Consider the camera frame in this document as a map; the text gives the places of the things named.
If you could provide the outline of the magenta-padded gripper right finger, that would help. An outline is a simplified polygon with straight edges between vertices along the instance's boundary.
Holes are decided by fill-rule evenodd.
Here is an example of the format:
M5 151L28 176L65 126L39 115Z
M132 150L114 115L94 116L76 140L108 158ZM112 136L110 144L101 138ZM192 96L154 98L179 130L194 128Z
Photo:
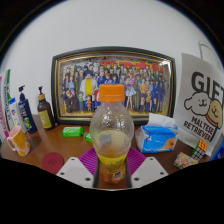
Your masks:
M128 188L140 188L157 181L168 173L155 157L146 157L130 148L126 158L126 184Z

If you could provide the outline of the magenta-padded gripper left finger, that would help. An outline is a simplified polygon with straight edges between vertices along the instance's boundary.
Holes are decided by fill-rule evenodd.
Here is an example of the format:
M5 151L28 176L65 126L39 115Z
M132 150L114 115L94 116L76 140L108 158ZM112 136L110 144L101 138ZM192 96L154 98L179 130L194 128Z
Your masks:
M79 157L70 157L57 176L84 188L97 188L98 157L94 148L90 148Z

